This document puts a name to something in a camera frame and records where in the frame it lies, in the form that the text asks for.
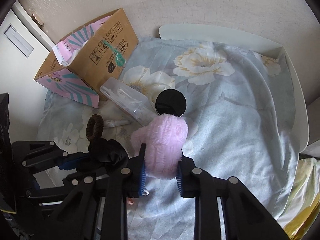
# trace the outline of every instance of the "clear plastic box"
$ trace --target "clear plastic box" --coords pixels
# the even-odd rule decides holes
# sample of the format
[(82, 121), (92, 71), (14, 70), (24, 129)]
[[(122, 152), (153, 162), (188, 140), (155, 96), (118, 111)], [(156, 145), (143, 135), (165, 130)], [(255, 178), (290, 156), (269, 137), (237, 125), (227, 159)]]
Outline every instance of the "clear plastic box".
[(113, 77), (100, 87), (100, 91), (142, 126), (157, 116), (145, 95)]

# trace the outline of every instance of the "brown hair tie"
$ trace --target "brown hair tie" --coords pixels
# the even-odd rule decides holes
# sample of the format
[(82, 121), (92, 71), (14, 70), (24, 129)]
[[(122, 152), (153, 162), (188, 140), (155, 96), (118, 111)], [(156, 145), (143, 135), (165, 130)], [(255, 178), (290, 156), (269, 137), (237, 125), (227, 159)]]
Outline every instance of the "brown hair tie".
[(94, 139), (98, 139), (102, 136), (103, 132), (103, 118), (99, 114), (94, 114), (90, 117), (87, 129), (85, 130), (85, 135), (89, 142)]

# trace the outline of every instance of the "floral bedsheet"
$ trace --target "floral bedsheet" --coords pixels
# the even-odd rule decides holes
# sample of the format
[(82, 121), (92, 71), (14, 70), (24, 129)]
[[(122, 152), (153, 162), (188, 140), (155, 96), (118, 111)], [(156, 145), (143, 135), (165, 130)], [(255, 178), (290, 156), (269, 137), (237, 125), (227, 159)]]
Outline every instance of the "floral bedsheet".
[[(238, 177), (279, 217), (299, 149), (291, 136), (294, 95), (284, 55), (271, 59), (225, 44), (144, 38), (119, 79), (153, 106), (164, 89), (182, 92), (189, 127), (184, 155), (215, 177)], [(110, 101), (95, 109), (49, 92), (37, 139), (54, 140), (69, 153), (86, 152), (85, 128), (92, 114), (105, 120), (130, 118)], [(103, 137), (119, 141), (131, 156), (130, 134), (139, 127), (132, 120), (104, 129)], [(57, 186), (66, 173), (48, 170)], [(194, 200), (180, 198), (175, 180), (148, 178), (146, 189), (148, 196), (128, 206), (129, 238), (193, 239)]]

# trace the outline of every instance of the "pink fluffy toy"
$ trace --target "pink fluffy toy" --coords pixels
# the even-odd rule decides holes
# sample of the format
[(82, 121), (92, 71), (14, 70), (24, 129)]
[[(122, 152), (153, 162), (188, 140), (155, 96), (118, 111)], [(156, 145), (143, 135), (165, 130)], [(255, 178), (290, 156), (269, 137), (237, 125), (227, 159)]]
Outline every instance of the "pink fluffy toy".
[(186, 121), (171, 114), (155, 117), (147, 126), (131, 135), (135, 156), (145, 143), (145, 168), (148, 176), (172, 179), (177, 175), (178, 161), (182, 157), (182, 146), (188, 135)]

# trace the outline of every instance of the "white door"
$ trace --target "white door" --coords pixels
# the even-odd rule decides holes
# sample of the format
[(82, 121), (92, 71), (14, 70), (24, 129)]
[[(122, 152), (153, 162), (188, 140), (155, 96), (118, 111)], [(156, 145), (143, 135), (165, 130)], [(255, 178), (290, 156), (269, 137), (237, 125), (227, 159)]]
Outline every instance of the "white door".
[[(12, 33), (18, 33), (18, 39)], [(29, 49), (31, 53), (28, 57), (24, 54), (29, 48), (24, 47), (25, 42), (33, 48)], [(9, 93), (11, 143), (17, 140), (36, 140), (47, 89), (33, 78), (48, 54), (49, 51), (10, 10), (0, 26), (0, 94)]]

